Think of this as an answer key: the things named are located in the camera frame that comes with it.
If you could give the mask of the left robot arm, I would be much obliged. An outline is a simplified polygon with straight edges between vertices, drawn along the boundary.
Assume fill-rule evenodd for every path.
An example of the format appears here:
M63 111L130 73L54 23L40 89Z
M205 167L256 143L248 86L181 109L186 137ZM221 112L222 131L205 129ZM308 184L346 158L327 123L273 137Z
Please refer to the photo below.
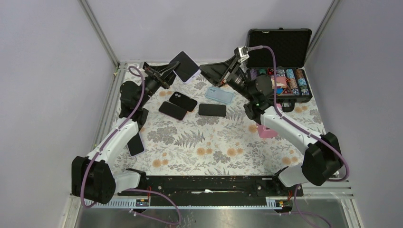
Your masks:
M144 63L141 70L128 67L128 72L140 77L141 83L128 80L121 84L121 112L115 126L87 156L77 156L72 161L71 193L80 197L84 208L96 203L107 204L115 194L129 189L135 195L147 191L145 172L126 169L113 174L110 165L125 146L134 144L148 116L144 105L159 88L170 88L176 77L174 70L179 65L180 62L174 61L162 66Z

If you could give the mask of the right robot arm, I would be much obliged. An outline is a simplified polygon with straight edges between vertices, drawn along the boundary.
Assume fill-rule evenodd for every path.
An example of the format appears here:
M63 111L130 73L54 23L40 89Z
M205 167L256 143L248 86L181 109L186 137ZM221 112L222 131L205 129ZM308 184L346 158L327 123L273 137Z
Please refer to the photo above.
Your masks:
M241 69L236 57L200 65L200 69L212 85L229 85L248 100L244 108L249 119L277 132L303 154L302 164L283 168L273 177L272 188L277 195L286 195L297 184L310 182L321 186L342 167L348 167L334 134L313 131L280 110L274 99L273 76L257 73L251 77Z

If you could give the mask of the black phone case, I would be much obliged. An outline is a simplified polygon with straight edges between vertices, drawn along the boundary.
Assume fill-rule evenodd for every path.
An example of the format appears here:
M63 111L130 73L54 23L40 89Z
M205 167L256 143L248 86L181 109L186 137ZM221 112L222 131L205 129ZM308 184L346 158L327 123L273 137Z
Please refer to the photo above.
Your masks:
M183 108L188 112L192 112L195 109L196 105L198 104L196 100L180 92L174 92L172 96L169 98L169 102L174 105L177 105L180 108Z

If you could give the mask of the light blue phone case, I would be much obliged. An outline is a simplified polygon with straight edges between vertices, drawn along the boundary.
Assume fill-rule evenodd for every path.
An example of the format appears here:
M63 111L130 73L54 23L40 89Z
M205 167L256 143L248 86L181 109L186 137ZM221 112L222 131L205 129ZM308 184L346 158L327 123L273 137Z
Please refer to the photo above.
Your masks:
M234 94L220 88L209 87L205 93L205 97L229 105L234 98Z

